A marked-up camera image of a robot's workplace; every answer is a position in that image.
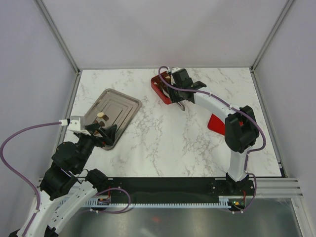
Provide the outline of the stainless steel tray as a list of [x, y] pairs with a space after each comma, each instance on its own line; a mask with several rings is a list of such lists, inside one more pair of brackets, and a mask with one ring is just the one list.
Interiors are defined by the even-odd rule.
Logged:
[[[85, 124], [98, 122], [103, 128], [116, 124], [118, 128], [114, 148], [141, 106], [141, 101], [134, 97], [106, 89], [84, 115]], [[103, 112], [104, 116], [99, 118], [99, 112]]]

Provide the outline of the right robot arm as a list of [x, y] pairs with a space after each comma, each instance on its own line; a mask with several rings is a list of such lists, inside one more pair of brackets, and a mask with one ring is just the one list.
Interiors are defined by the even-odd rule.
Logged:
[[230, 166], [226, 173], [226, 190], [237, 195], [249, 179], [246, 173], [248, 156], [259, 137], [259, 128], [250, 106], [235, 108], [211, 92], [201, 81], [193, 82], [185, 69], [167, 69], [174, 82], [166, 82], [170, 100], [187, 100], [215, 115], [224, 123], [225, 143], [229, 147]]

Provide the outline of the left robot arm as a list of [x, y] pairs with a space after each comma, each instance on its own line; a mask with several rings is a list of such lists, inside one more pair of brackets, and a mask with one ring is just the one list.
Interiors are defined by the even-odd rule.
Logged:
[[20, 229], [10, 233], [12, 237], [56, 237], [87, 200], [111, 191], [108, 177], [98, 169], [90, 170], [77, 191], [66, 203], [59, 205], [78, 181], [77, 175], [84, 170], [93, 149], [114, 143], [117, 126], [103, 128], [100, 123], [82, 126], [79, 120], [70, 119], [63, 119], [58, 125], [67, 125], [79, 141], [75, 144], [64, 142], [56, 148], [53, 163], [39, 187], [9, 165], [4, 156], [0, 157], [5, 166], [33, 189], [37, 198], [27, 221]]

